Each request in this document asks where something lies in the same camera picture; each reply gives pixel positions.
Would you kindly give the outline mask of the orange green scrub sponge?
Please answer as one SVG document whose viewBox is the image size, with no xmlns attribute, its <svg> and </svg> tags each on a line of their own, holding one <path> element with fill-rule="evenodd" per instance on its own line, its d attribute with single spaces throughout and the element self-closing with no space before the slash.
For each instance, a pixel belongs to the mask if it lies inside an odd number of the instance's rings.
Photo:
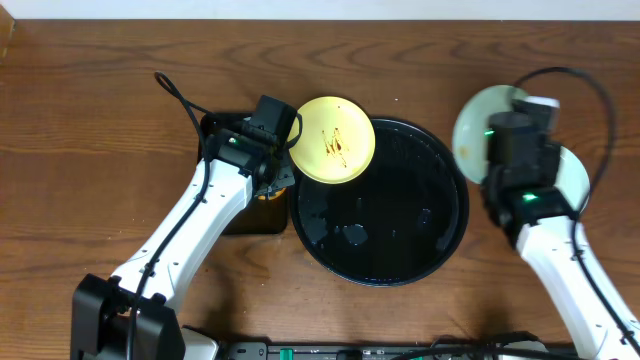
<svg viewBox="0 0 640 360">
<path fill-rule="evenodd" d="M 286 189 L 282 188 L 282 189 L 279 189 L 277 191 L 273 191 L 273 192 L 270 192 L 270 193 L 259 195 L 257 197 L 257 199 L 260 200 L 260 201 L 271 201 L 271 200 L 277 199 L 278 197 L 280 197 L 285 192 L 286 192 Z"/>
</svg>

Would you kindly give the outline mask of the yellow plate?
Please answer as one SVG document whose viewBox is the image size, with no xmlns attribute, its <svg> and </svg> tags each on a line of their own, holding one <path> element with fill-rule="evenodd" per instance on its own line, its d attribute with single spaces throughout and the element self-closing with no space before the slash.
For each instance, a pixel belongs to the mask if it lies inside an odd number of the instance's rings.
<svg viewBox="0 0 640 360">
<path fill-rule="evenodd" d="M 375 152 L 369 116 L 340 97 L 312 99 L 298 109 L 289 140 L 297 143 L 289 154 L 297 170 L 325 184 L 342 184 L 361 175 Z"/>
</svg>

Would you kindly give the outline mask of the light blue plate front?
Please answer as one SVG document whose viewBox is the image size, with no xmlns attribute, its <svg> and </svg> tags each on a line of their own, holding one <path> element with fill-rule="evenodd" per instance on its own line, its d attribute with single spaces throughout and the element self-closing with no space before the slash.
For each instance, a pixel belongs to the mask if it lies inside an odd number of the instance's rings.
<svg viewBox="0 0 640 360">
<path fill-rule="evenodd" d="M 496 85 L 476 93 L 462 108 L 456 120 L 452 147 L 455 162 L 471 182 L 480 184 L 488 171 L 487 141 L 492 131 L 489 117 L 507 112 L 509 85 Z"/>
</svg>

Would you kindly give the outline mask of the light green plate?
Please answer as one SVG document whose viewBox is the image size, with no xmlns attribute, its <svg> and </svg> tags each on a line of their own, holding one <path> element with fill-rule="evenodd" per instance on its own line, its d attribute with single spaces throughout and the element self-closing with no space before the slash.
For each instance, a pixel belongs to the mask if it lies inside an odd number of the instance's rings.
<svg viewBox="0 0 640 360">
<path fill-rule="evenodd" d="M 580 159 L 566 147 L 561 148 L 555 187 L 575 211 L 584 210 L 582 201 L 590 189 L 589 175 Z"/>
</svg>

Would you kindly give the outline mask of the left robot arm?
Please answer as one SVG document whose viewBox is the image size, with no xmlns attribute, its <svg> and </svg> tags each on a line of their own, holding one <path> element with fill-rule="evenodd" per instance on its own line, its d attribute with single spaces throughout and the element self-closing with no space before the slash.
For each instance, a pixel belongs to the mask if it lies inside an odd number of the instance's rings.
<svg viewBox="0 0 640 360">
<path fill-rule="evenodd" d="M 190 185 L 151 237 L 107 279 L 72 298 L 73 359 L 213 359 L 219 345 L 179 325 L 191 282 L 229 223 L 257 196 L 293 183 L 288 133 L 222 129 L 200 137 Z"/>
</svg>

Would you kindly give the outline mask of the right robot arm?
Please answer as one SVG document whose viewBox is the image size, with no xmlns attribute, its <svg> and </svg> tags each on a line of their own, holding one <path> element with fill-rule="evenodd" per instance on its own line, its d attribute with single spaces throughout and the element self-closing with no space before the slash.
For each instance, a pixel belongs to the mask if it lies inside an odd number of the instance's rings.
<svg viewBox="0 0 640 360">
<path fill-rule="evenodd" d="M 638 358 L 638 320 L 579 221 L 590 189 L 582 162 L 550 140 L 546 122 L 522 113 L 490 116 L 484 139 L 485 207 L 544 285 L 579 357 Z"/>
</svg>

